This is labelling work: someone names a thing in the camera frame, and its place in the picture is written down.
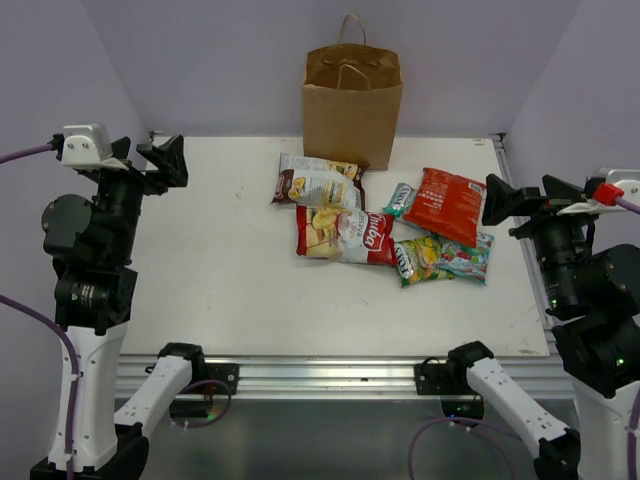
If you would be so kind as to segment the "red orange snack bag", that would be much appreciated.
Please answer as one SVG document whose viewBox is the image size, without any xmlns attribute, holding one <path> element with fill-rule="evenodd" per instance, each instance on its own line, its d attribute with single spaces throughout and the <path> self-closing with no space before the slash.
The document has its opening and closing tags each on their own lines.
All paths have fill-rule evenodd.
<svg viewBox="0 0 640 480">
<path fill-rule="evenodd" d="M 427 167 L 403 219 L 464 246 L 475 247 L 485 195 L 484 183 Z"/>
</svg>

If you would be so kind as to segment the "brown white chips bag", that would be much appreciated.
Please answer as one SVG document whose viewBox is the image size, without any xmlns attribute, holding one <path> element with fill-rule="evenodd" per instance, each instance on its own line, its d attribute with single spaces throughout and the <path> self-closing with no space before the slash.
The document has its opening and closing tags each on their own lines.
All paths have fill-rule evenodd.
<svg viewBox="0 0 640 480">
<path fill-rule="evenodd" d="M 281 153 L 272 204 L 365 208 L 358 164 Z"/>
</svg>

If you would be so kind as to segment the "red cassava chips bag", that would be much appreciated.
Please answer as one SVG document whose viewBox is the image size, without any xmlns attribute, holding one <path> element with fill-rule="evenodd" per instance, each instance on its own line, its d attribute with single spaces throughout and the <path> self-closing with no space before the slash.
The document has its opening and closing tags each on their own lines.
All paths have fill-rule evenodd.
<svg viewBox="0 0 640 480">
<path fill-rule="evenodd" d="M 394 221 L 384 213 L 297 205 L 296 253 L 341 263 L 395 266 Z"/>
</svg>

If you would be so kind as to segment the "brown paper bag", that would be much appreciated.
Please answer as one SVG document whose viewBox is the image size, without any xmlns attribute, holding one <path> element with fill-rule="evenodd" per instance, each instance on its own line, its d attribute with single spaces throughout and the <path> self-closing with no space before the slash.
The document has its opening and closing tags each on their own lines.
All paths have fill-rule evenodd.
<svg viewBox="0 0 640 480">
<path fill-rule="evenodd" d="M 389 167 L 403 95 L 397 53 L 345 41 L 348 21 L 366 30 L 353 13 L 337 41 L 307 54 L 301 87 L 303 150 L 311 157 L 345 161 L 372 170 Z"/>
</svg>

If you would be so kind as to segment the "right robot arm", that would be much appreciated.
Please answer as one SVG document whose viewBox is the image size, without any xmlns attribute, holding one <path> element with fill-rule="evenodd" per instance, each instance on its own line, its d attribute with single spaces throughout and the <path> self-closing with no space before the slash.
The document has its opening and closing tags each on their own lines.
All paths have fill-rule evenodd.
<svg viewBox="0 0 640 480">
<path fill-rule="evenodd" d="M 638 211 L 638 172 L 603 168 L 580 187 L 548 175 L 541 187 L 521 189 L 489 175 L 486 186 L 483 223 L 519 217 L 510 235 L 533 244 L 579 425 L 549 414 L 479 341 L 445 361 L 418 363 L 417 393 L 488 401 L 526 445 L 541 479 L 637 478 L 639 250 L 620 244 L 594 252 L 592 245 L 601 215 Z"/>
</svg>

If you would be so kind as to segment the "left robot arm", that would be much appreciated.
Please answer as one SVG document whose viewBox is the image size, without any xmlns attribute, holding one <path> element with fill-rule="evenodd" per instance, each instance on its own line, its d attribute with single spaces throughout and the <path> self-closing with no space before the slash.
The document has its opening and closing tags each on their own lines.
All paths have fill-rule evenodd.
<svg viewBox="0 0 640 480">
<path fill-rule="evenodd" d="M 173 342 L 121 407 L 117 368 L 132 317 L 137 273 L 131 266 L 142 202 L 188 182 L 184 139 L 135 147 L 151 169 L 135 168 L 128 138 L 110 141 L 97 127 L 70 128 L 49 144 L 59 162 L 92 180 L 93 197 L 67 194 L 44 210 L 43 248 L 51 257 L 54 326 L 62 347 L 60 411 L 53 444 L 34 479 L 137 479 L 150 438 L 174 399 L 202 391 L 234 395 L 213 377 L 203 349 Z"/>
</svg>

